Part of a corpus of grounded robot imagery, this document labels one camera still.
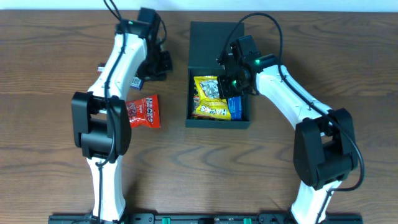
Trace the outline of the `black cardboard gift box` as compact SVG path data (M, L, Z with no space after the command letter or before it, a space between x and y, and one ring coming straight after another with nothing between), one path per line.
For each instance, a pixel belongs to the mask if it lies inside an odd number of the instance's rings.
M195 119L192 116L194 111L194 77L224 74L224 69L218 65L216 59L220 56L225 40L235 25L234 22L192 21L190 23L187 115L185 119L187 128L247 129L251 124L250 99L246 95L241 100L243 106L241 120L216 121Z

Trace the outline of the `blue Oreo cookie pack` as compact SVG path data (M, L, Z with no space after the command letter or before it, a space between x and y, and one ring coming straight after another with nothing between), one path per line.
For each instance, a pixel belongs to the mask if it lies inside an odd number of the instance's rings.
M235 96L228 99L228 109L232 120L242 120L243 106L240 96Z

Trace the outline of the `yellow Hacks candy bag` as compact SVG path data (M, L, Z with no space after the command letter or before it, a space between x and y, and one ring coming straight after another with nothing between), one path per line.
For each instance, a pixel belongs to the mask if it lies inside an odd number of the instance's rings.
M196 76L194 81L199 97L195 114L208 118L231 120L228 102L220 98L217 77Z

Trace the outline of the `Haribo gummy candy bag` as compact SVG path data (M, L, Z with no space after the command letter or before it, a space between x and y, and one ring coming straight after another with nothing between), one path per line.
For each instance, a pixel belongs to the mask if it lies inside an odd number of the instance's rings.
M196 110L200 105L200 97L196 87L193 87L193 109L192 109L192 119L200 119L200 115L197 114Z

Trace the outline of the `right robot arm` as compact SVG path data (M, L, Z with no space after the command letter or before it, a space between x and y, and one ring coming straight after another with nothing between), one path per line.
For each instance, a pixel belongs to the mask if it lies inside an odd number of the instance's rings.
M230 47L217 59L225 70L218 77L220 97L265 96L295 130L293 162L300 187L285 223L362 223L359 215L326 213L335 192L354 191L364 179L350 113L318 101L293 79L280 57L262 55L250 35Z

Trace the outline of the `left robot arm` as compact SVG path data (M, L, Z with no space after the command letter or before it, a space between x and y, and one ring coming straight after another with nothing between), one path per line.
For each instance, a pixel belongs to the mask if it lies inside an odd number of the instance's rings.
M126 98L135 77L164 81L172 70L170 53L163 50L165 39L158 36L164 26L153 9L140 8L136 20L113 14L114 46L104 70L86 92L72 98L73 135L82 150L93 178L95 204L88 218L79 223L119 223L126 201L121 187L121 163L131 142Z

